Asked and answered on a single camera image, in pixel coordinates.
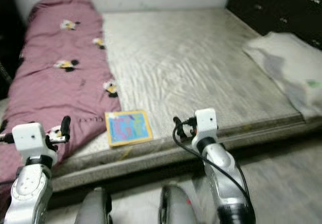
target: gray floor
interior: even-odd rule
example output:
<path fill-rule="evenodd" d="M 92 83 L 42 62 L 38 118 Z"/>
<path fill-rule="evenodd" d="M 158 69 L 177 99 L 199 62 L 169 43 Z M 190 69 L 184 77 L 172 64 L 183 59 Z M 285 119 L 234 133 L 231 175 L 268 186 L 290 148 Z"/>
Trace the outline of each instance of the gray floor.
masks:
<path fill-rule="evenodd" d="M 240 161 L 257 223 L 322 223 L 322 139 L 292 141 L 283 149 L 271 145 L 265 154 Z M 218 222 L 207 180 L 178 176 L 112 195 L 114 223 L 157 223 L 160 190 L 166 183 L 185 189 L 201 223 Z M 73 223 L 78 209 L 73 205 L 52 210 L 48 223 Z"/>

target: mattress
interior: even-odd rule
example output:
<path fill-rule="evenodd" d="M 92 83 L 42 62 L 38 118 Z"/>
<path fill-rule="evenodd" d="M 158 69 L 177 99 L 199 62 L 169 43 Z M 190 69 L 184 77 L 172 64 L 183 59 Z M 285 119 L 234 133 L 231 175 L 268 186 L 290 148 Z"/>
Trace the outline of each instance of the mattress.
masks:
<path fill-rule="evenodd" d="M 224 9 L 103 18 L 122 110 L 145 110 L 154 140 L 111 150 L 107 134 L 99 135 L 55 170 L 55 191 L 193 158 L 174 145 L 172 118 L 185 119 L 197 109 L 216 109 L 219 139 L 228 148 L 321 125 L 320 119 L 306 124 L 242 52 L 242 45 L 257 34 Z"/>

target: black cable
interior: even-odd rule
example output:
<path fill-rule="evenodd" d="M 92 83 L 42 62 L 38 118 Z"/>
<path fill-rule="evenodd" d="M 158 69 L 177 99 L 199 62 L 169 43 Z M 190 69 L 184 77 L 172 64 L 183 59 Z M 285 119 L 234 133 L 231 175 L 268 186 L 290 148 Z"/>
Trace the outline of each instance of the black cable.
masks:
<path fill-rule="evenodd" d="M 206 162 L 206 163 L 208 163 L 208 164 L 210 164 L 211 166 L 213 166 L 215 169 L 217 169 L 219 172 L 221 172 L 224 176 L 226 176 L 228 179 L 230 179 L 236 186 L 237 186 L 237 188 L 242 192 L 242 194 L 243 194 L 243 196 L 245 197 L 245 199 L 246 199 L 246 202 L 247 202 L 247 204 L 248 204 L 248 206 L 249 206 L 249 208 L 251 209 L 251 212 L 252 212 L 252 214 L 253 214 L 253 216 L 254 216 L 254 218 L 256 218 L 255 217 L 255 210 L 254 210 L 254 208 L 253 208 L 253 205 L 252 205 L 252 201 L 251 201 L 251 198 L 250 198 L 250 196 L 249 196 L 249 192 L 248 192 L 248 189 L 247 189 L 247 192 L 242 188 L 242 186 L 240 186 L 240 184 L 230 175 L 230 174 L 228 174 L 228 173 L 226 173 L 226 171 L 225 170 L 223 170 L 221 167 L 219 167 L 218 165 L 216 165 L 216 164 L 214 164 L 213 162 L 211 162 L 210 160 L 208 160 L 206 157 L 204 157 L 204 156 L 202 156 L 201 154 L 199 154 L 199 153 L 197 153 L 196 151 L 194 151 L 194 150 L 192 150 L 192 149 L 190 149 L 189 147 L 187 147 L 187 146 L 185 146 L 184 144 L 182 144 L 182 143 L 180 143 L 178 140 L 177 140 L 177 138 L 176 138 L 176 131 L 177 131 L 177 129 L 178 129 L 178 127 L 179 127 L 180 125 L 176 125 L 175 126 L 175 128 L 173 129 L 173 132 L 172 132 L 172 138 L 173 138 L 173 140 L 175 141 L 175 143 L 179 146 L 179 147 L 181 147 L 181 148 L 183 148 L 185 151 L 187 151 L 187 152 L 189 152 L 189 153 L 191 153 L 191 154 L 193 154 L 194 156 L 196 156 L 196 157 L 198 157 L 198 158 L 200 158 L 202 161 L 204 161 L 204 162 Z"/>
<path fill-rule="evenodd" d="M 246 183 L 246 179 L 245 179 L 244 173 L 243 173 L 242 169 L 240 168 L 239 163 L 238 163 L 238 162 L 235 162 L 235 163 L 236 163 L 236 167 L 237 167 L 237 169 L 238 169 L 238 170 L 239 170 L 239 172 L 240 172 L 241 178 L 242 178 L 242 180 L 243 180 L 243 183 L 244 183 L 244 186 L 245 186 L 246 193 L 247 193 L 247 195 L 248 195 L 248 196 L 250 196 L 250 192 L 249 192 L 249 190 L 248 190 L 248 186 L 247 186 L 247 183 Z"/>

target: patterned headboard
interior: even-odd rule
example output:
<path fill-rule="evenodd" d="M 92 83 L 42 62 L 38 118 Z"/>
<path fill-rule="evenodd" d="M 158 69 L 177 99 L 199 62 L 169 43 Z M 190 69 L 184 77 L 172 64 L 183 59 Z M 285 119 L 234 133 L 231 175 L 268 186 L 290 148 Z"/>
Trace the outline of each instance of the patterned headboard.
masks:
<path fill-rule="evenodd" d="M 229 0 L 226 7 L 260 34 L 292 32 L 322 49 L 322 0 Z"/>

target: pillow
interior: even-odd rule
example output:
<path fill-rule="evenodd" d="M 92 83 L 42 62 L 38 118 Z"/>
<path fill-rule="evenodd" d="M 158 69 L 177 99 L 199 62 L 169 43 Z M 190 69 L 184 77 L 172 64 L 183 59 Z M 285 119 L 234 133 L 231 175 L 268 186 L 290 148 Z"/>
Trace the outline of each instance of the pillow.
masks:
<path fill-rule="evenodd" d="M 243 48 L 305 120 L 322 116 L 322 52 L 291 33 L 270 32 Z"/>

